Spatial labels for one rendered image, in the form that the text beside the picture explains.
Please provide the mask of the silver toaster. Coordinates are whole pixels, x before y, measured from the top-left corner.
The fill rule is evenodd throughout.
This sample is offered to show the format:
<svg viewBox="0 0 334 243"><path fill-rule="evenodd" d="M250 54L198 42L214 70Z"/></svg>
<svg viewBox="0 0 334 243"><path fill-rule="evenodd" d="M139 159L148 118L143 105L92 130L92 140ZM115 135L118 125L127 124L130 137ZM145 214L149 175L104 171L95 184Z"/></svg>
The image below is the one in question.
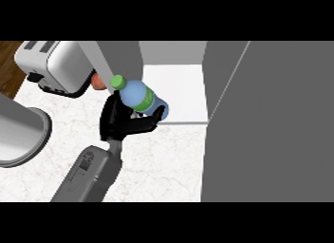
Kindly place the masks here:
<svg viewBox="0 0 334 243"><path fill-rule="evenodd" d="M14 61L43 92L78 98L96 73L76 41L24 41Z"/></svg>

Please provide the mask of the small orange object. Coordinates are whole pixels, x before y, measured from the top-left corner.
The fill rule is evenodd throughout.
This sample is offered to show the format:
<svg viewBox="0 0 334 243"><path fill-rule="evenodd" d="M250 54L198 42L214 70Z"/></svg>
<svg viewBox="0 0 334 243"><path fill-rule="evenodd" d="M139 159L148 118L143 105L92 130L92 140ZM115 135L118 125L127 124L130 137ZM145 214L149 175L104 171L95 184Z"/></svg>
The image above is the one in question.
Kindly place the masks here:
<svg viewBox="0 0 334 243"><path fill-rule="evenodd" d="M96 73L92 76L92 87L95 90L104 90L106 88L102 79Z"/></svg>

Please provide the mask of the grey cabinet with white shelf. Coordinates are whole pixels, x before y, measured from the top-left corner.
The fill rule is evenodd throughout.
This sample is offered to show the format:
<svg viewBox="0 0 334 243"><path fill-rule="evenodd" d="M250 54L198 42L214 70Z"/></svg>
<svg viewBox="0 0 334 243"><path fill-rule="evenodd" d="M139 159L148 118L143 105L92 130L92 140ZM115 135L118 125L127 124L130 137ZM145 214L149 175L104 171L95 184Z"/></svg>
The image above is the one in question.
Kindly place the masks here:
<svg viewBox="0 0 334 243"><path fill-rule="evenodd" d="M78 41L108 91L121 74L142 80L168 104L163 124L207 124L205 41Z"/></svg>

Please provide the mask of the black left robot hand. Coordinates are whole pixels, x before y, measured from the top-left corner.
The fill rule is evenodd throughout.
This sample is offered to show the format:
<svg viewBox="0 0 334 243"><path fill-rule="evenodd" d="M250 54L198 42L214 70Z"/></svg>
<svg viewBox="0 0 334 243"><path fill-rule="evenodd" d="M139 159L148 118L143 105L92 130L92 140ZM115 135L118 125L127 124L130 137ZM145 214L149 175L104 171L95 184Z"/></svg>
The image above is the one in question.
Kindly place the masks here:
<svg viewBox="0 0 334 243"><path fill-rule="evenodd" d="M161 105L154 113L140 118L132 118L133 110L121 101L120 91L115 90L108 97L99 117L99 138L102 141L123 141L127 135L152 132L157 128L157 123L161 121L161 116L166 106Z"/></svg>

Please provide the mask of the large pale grey pot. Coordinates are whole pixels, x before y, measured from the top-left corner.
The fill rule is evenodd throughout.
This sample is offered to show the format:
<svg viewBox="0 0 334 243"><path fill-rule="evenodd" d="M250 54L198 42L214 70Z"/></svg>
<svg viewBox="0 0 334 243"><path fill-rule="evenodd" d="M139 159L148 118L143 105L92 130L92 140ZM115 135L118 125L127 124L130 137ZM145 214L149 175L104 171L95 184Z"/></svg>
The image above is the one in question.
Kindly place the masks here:
<svg viewBox="0 0 334 243"><path fill-rule="evenodd" d="M0 93L0 167L24 164L42 151L52 132L52 119Z"/></svg>

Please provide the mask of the flat dark grey cabinet door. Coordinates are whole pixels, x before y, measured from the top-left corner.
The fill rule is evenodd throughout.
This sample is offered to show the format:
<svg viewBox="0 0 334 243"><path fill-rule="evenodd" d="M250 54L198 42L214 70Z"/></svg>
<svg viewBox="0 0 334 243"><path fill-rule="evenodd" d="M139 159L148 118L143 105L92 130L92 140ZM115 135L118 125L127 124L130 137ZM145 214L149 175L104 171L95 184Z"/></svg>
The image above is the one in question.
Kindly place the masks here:
<svg viewBox="0 0 334 243"><path fill-rule="evenodd" d="M334 201L334 42L250 44L208 122L202 201Z"/></svg>

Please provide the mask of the blue bottle with green cap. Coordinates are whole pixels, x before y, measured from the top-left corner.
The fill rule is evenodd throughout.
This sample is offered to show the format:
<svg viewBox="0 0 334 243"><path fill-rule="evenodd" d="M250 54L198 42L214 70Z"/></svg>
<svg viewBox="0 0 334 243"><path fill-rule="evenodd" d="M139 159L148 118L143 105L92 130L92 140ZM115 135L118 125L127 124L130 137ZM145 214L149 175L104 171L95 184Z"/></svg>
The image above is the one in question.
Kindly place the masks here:
<svg viewBox="0 0 334 243"><path fill-rule="evenodd" d="M140 80L127 80L123 75L111 78L111 86L120 91L123 104L132 110L146 116L154 114L155 109L164 106L161 119L168 116L168 104L158 98L151 88Z"/></svg>

